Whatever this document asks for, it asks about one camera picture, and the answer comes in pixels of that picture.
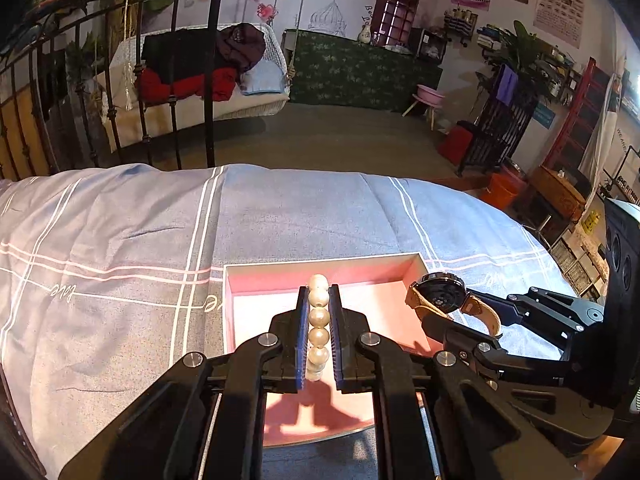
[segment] green tablecloth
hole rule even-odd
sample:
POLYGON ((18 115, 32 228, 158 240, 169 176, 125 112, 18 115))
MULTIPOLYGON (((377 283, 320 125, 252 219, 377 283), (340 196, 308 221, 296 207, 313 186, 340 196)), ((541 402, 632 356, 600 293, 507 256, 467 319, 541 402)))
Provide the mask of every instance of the green tablecloth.
POLYGON ((438 88, 442 69, 412 56, 307 30, 297 42, 293 103, 403 112, 417 84, 438 88))

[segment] cardboard box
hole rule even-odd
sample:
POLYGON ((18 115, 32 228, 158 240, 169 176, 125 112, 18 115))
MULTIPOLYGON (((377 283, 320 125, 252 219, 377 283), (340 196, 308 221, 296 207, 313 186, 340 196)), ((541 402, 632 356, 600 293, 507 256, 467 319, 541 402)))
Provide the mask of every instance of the cardboard box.
MULTIPOLYGON (((340 286, 342 306, 366 314, 373 332, 409 351, 433 354, 442 346, 424 335, 414 311, 404 303, 409 285, 427 272, 419 253, 226 265, 222 303, 225 353, 266 332, 271 317, 295 308, 300 286, 311 275, 324 274, 329 283, 340 286)), ((322 440, 372 425, 370 394, 338 392, 329 359, 322 379, 306 381, 297 395, 267 395, 264 445, 322 440)))

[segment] red cloth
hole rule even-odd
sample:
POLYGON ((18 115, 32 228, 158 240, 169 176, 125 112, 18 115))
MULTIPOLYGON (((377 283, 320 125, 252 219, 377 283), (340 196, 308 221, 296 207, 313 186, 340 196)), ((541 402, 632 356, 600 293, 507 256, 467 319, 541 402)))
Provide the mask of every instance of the red cloth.
POLYGON ((457 166, 465 156, 466 149, 473 138, 470 131, 456 124, 438 146, 438 153, 457 166))
MULTIPOLYGON (((212 73, 212 97, 214 101, 229 101, 236 86, 235 68, 219 68, 212 73)), ((169 100, 170 89, 160 81, 160 76, 145 68, 136 80, 138 88, 138 98, 149 105, 158 105, 169 100)), ((204 95, 204 74, 187 77, 174 82, 174 95, 178 99, 184 99, 191 95, 204 95)))

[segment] white tassel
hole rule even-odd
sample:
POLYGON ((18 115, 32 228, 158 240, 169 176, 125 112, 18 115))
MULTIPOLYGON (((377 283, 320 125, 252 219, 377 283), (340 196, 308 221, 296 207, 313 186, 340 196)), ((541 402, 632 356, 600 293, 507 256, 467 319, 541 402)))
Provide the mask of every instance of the white tassel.
MULTIPOLYGON (((124 3, 124 39, 127 40, 129 29, 127 28, 127 15, 129 14, 129 0, 124 3)), ((131 92, 133 92, 133 68, 131 67, 131 42, 127 41, 127 62, 124 64, 124 95, 125 109, 133 110, 131 92)))

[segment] blue sign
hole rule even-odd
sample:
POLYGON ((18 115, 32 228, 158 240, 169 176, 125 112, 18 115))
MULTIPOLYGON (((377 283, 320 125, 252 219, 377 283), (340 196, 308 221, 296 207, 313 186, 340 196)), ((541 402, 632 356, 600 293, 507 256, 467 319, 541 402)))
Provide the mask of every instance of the blue sign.
POLYGON ((548 130, 556 118, 556 113, 539 102, 536 109, 533 110, 533 118, 548 130))

